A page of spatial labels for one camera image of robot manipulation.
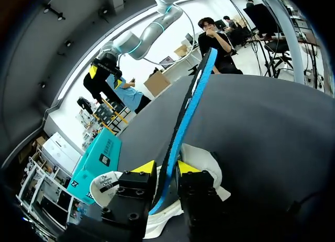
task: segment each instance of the white pipe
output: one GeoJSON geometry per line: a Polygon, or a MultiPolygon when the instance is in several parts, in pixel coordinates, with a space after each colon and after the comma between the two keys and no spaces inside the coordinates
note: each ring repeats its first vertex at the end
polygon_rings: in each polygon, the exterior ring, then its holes
{"type": "Polygon", "coordinates": [[[272,9],[285,35],[285,39],[292,57],[294,81],[299,84],[305,84],[302,55],[292,21],[289,18],[289,14],[285,10],[285,7],[281,4],[280,0],[264,0],[264,2],[272,9]]]}

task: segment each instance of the ceiling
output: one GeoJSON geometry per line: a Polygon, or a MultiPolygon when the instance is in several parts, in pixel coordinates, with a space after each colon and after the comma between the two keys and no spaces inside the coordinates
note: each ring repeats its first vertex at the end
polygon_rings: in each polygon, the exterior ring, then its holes
{"type": "Polygon", "coordinates": [[[41,125],[73,66],[113,26],[154,0],[0,0],[0,163],[41,125]],[[58,21],[46,4],[63,13],[58,21]],[[107,15],[99,9],[108,7],[107,15]],[[66,41],[72,44],[68,48],[66,41]]]}

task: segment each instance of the blue strap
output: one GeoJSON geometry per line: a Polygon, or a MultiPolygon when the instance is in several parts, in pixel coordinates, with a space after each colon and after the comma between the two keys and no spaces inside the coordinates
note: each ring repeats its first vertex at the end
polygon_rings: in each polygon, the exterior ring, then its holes
{"type": "Polygon", "coordinates": [[[177,161],[178,153],[180,151],[180,147],[182,145],[182,141],[184,138],[184,135],[187,131],[187,127],[189,126],[192,116],[200,102],[201,96],[205,90],[206,84],[209,80],[209,77],[211,75],[211,71],[213,70],[213,66],[216,60],[217,56],[217,50],[216,49],[211,49],[209,53],[209,57],[207,59],[207,63],[205,64],[205,67],[203,71],[199,71],[198,73],[198,81],[195,81],[197,84],[191,84],[191,86],[196,86],[193,95],[191,96],[190,101],[186,105],[187,109],[186,112],[181,120],[181,124],[177,130],[177,133],[175,135],[175,139],[173,141],[171,150],[170,150],[170,155],[169,155],[169,161],[167,163],[167,169],[166,169],[166,177],[165,177],[165,182],[164,182],[164,188],[162,191],[162,194],[158,200],[158,202],[155,204],[155,206],[151,209],[149,212],[150,215],[154,214],[162,205],[162,203],[165,200],[166,193],[169,190],[169,185],[171,183],[172,175],[173,175],[173,170],[175,163],[177,161]]]}

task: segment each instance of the gray table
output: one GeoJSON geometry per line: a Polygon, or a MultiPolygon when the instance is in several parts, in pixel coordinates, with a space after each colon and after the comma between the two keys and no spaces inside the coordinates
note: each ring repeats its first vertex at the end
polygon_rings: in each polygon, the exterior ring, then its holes
{"type": "MultiPolygon", "coordinates": [[[[192,77],[182,77],[121,134],[119,171],[162,163],[192,77]]],[[[212,75],[184,142],[219,155],[222,185],[252,201],[287,208],[322,187],[335,147],[334,100],[268,77],[212,75]]],[[[154,241],[187,241],[182,217],[154,241]]]]}

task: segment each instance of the yellow triangle label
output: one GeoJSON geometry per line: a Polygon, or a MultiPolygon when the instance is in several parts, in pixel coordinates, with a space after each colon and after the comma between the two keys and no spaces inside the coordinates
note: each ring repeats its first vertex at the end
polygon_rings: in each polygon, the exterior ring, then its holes
{"type": "Polygon", "coordinates": [[[180,160],[178,160],[179,171],[181,174],[191,172],[200,172],[200,170],[188,165],[180,160]]]}
{"type": "Polygon", "coordinates": [[[151,174],[154,162],[155,162],[155,160],[152,160],[152,161],[146,163],[145,165],[142,165],[142,166],[140,166],[140,167],[132,170],[131,172],[141,172],[141,171],[144,171],[146,173],[150,173],[151,174]]]}
{"type": "Polygon", "coordinates": [[[117,81],[117,86],[116,86],[114,89],[116,89],[117,87],[119,87],[121,84],[122,84],[122,81],[121,81],[121,80],[118,80],[118,81],[117,81]]]}
{"type": "Polygon", "coordinates": [[[91,66],[90,68],[90,75],[91,75],[91,78],[93,79],[95,77],[95,74],[96,74],[96,70],[98,69],[98,67],[96,66],[91,66]]]}

